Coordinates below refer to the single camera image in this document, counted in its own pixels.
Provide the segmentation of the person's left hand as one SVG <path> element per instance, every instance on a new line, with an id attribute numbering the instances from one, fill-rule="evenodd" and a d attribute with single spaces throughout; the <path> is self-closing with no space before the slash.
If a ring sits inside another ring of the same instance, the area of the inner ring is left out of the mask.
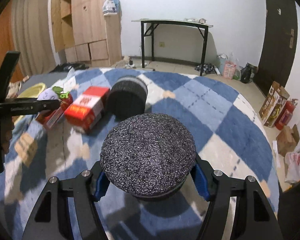
<path id="1" fill-rule="evenodd" d="M 1 148 L 2 154 L 7 154 L 10 148 L 10 140 L 12 139 L 12 131 L 14 129 L 14 123 L 12 117 L 6 117 L 1 120 Z"/>

